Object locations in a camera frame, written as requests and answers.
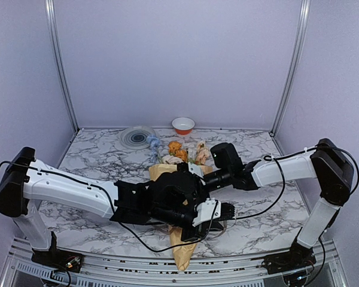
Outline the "orange wrapping paper sheet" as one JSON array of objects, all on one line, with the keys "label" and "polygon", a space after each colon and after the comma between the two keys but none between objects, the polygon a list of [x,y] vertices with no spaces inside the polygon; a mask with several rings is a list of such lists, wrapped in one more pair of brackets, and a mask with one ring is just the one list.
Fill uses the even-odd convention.
[{"label": "orange wrapping paper sheet", "polygon": [[[155,164],[149,168],[150,179],[156,181],[158,177],[165,172],[172,173],[177,171],[177,165],[174,164]],[[180,245],[184,242],[181,240],[182,229],[168,225],[168,234],[171,246]],[[185,271],[190,263],[191,256],[197,247],[197,243],[186,246],[178,246],[172,249],[175,264],[179,271]]]}]

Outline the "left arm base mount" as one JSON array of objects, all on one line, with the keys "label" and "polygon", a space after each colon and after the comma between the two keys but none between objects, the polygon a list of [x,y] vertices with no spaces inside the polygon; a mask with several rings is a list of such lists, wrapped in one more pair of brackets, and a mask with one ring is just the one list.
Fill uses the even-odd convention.
[{"label": "left arm base mount", "polygon": [[83,254],[66,251],[57,247],[57,237],[51,232],[51,244],[46,251],[39,251],[32,248],[32,261],[49,267],[56,267],[59,270],[79,273],[83,263]]}]

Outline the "orange fake flower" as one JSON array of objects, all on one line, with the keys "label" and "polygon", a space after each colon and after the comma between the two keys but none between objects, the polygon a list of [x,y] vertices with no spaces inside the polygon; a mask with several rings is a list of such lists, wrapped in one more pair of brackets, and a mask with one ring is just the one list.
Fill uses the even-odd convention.
[{"label": "orange fake flower", "polygon": [[180,158],[182,161],[187,162],[188,152],[182,147],[182,144],[177,141],[171,141],[168,144],[169,155]]}]

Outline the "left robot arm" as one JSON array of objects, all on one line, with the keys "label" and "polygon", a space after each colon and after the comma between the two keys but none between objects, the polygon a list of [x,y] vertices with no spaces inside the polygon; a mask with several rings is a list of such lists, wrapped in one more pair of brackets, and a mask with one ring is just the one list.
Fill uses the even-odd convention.
[{"label": "left robot arm", "polygon": [[41,258],[51,266],[63,262],[55,237],[41,219],[36,201],[85,210],[122,224],[151,220],[182,228],[182,240],[202,240],[221,216],[222,205],[210,198],[200,169],[181,166],[156,180],[139,184],[97,181],[55,169],[25,147],[0,171],[0,213],[13,218]]}]

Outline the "pink fake flower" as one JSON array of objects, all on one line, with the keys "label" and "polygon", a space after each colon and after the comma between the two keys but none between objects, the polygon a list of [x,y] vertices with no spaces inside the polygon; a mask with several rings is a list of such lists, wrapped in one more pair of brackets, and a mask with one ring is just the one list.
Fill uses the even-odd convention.
[{"label": "pink fake flower", "polygon": [[196,147],[196,164],[204,165],[207,159],[210,158],[210,156],[210,151],[209,148],[206,146],[205,141],[198,142]]},{"label": "pink fake flower", "polygon": [[179,163],[182,163],[183,162],[183,159],[179,158],[179,157],[176,157],[174,155],[165,155],[162,157],[162,163],[163,164],[173,164],[173,165],[176,165],[176,164],[179,164]]}]

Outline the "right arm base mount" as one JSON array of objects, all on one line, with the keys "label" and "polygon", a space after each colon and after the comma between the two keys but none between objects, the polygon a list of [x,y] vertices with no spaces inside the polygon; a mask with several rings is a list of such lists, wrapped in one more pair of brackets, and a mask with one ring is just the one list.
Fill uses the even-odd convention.
[{"label": "right arm base mount", "polygon": [[302,246],[297,242],[296,237],[288,251],[266,255],[261,266],[267,270],[268,274],[275,274],[314,265],[316,262],[313,248]]}]

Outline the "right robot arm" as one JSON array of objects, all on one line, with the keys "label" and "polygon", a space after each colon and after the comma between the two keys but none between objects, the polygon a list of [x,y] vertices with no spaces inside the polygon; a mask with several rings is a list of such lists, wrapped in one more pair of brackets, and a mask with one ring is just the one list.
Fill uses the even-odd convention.
[{"label": "right robot arm", "polygon": [[267,156],[247,164],[241,161],[234,145],[230,143],[214,146],[211,153],[217,170],[202,179],[209,192],[226,186],[252,191],[299,179],[318,180],[320,198],[296,236],[295,247],[284,256],[284,262],[291,268],[298,267],[307,259],[307,249],[312,249],[324,231],[332,225],[340,208],[359,185],[356,160],[328,138],[320,139],[315,146],[294,154]]}]

